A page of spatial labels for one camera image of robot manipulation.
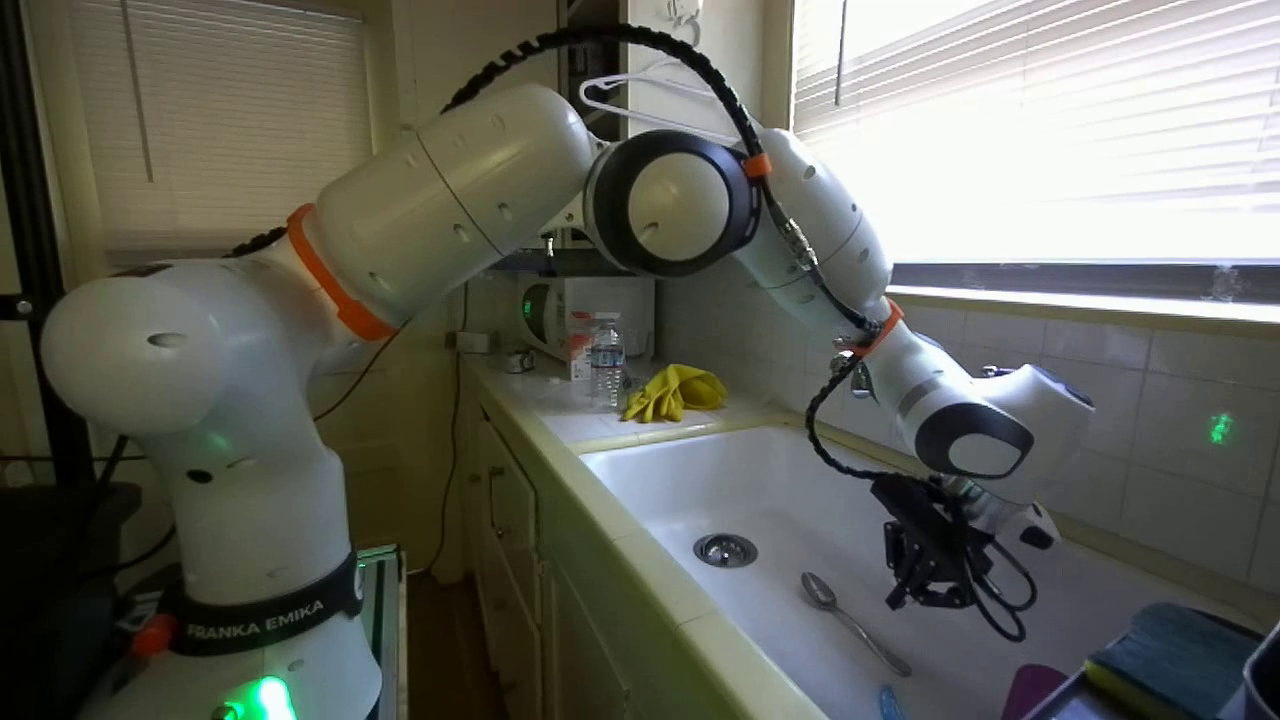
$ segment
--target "window sill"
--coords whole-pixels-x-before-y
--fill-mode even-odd
[[[1092,318],[1116,318],[1116,325],[1215,325],[1215,326],[1280,336],[1280,302],[986,292],[986,287],[913,287],[913,282],[887,282],[887,296],[910,302],[929,302],[929,308],[948,302],[948,308],[980,308],[980,311],[1050,311],[1050,315],[1092,315]]]

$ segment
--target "green light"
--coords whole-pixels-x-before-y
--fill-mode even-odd
[[[289,682],[281,674],[239,682],[225,700],[225,720],[295,720]]]
[[[1237,415],[1233,411],[1215,411],[1215,415],[1210,415],[1210,442],[1212,447],[1224,447],[1224,442],[1233,442],[1233,435],[1237,435]]]

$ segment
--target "white sink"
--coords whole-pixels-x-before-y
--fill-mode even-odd
[[[1027,641],[1009,644],[977,607],[910,602],[892,613],[886,602],[892,591],[886,568],[887,517],[869,485],[831,471],[805,430],[713,430],[586,452],[586,464],[827,714],[877,714],[886,682],[895,689],[910,720],[1002,714],[1020,663],[1071,671],[1142,602],[1168,595],[1168,586],[1071,545],[1050,555],[1020,553],[1042,578],[1042,602],[1023,615]],[[755,560],[739,568],[703,565],[694,553],[703,534],[739,534],[755,549]],[[825,577],[841,602],[913,663],[913,674],[895,674],[835,615],[805,602],[802,572]]]

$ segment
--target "sink drain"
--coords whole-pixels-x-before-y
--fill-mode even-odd
[[[755,560],[755,545],[733,530],[713,530],[694,545],[694,555],[713,568],[743,568]]]

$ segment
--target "bottle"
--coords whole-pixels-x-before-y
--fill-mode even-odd
[[[591,361],[591,396],[599,396],[604,406],[621,406],[626,373],[628,373],[621,311],[591,311],[589,361]]]

